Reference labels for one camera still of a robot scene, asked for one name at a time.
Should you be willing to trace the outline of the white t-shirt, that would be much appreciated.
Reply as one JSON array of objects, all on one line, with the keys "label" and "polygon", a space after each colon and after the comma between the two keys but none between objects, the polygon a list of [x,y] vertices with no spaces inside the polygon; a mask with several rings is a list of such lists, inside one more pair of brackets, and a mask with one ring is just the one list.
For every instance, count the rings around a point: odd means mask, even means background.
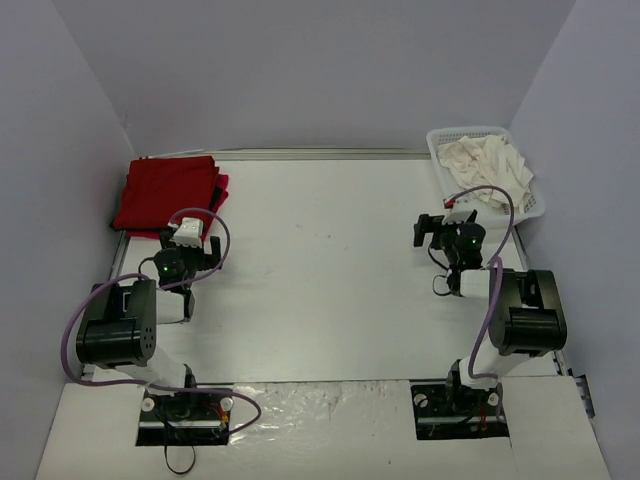
[{"label": "white t-shirt", "polygon": [[534,175],[504,134],[477,138],[464,135],[439,145],[437,158],[463,190],[481,185],[498,186],[508,192],[518,213],[525,212]]}]

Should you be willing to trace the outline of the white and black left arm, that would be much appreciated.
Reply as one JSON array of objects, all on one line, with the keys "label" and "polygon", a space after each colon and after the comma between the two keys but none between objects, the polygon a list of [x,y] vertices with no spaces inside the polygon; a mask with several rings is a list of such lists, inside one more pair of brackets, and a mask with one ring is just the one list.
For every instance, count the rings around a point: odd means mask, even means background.
[{"label": "white and black left arm", "polygon": [[207,252],[203,243],[180,230],[164,232],[160,243],[162,249],[150,258],[157,281],[138,272],[96,285],[68,327],[80,324],[75,351],[81,363],[119,371],[128,376],[126,384],[166,394],[168,410],[189,418],[200,409],[202,395],[190,367],[157,346],[157,293],[177,297],[182,302],[182,319],[188,321],[195,305],[191,285],[219,270],[229,247],[213,236]]}]

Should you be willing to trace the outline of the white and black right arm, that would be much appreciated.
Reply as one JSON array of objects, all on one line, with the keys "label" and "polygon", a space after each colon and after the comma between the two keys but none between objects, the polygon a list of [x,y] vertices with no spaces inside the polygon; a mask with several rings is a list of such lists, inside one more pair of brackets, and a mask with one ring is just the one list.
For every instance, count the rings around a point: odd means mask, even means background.
[{"label": "white and black right arm", "polygon": [[465,413],[481,395],[496,395],[500,381],[532,358],[562,349],[568,328],[554,273],[517,271],[500,260],[483,262],[486,230],[466,217],[421,214],[413,226],[413,246],[445,255],[446,296],[482,298],[488,309],[471,353],[452,365],[443,398],[446,406]]}]

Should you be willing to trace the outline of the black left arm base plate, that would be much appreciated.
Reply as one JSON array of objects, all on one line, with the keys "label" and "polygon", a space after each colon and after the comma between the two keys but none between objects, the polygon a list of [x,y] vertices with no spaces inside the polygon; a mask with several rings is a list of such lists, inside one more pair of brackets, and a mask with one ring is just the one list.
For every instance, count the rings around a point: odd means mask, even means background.
[{"label": "black left arm base plate", "polygon": [[224,446],[229,442],[233,400],[221,393],[154,395],[147,391],[140,406],[136,445]]}]

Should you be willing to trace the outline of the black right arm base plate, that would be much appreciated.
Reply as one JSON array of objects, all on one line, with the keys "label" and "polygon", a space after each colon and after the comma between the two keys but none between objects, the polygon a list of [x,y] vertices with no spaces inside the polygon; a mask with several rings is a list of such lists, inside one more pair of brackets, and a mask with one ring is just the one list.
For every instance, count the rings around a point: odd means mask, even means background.
[{"label": "black right arm base plate", "polygon": [[449,397],[444,380],[410,384],[416,439],[419,441],[508,438],[509,428],[497,412],[495,389],[466,387]]}]

